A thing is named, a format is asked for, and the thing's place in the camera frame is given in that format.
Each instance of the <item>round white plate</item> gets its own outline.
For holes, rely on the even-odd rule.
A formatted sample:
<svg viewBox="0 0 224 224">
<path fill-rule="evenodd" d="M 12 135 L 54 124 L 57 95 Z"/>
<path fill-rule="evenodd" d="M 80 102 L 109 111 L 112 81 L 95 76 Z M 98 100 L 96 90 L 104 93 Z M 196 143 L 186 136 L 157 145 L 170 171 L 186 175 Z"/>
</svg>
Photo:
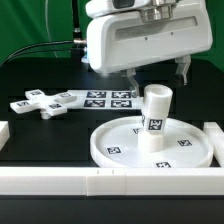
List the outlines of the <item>round white plate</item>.
<svg viewBox="0 0 224 224">
<path fill-rule="evenodd" d="M 209 167 L 213 145 L 200 129 L 167 119 L 164 149 L 148 153 L 138 149 L 142 118 L 126 117 L 98 127 L 90 140 L 91 155 L 100 167 L 193 168 Z"/>
</svg>

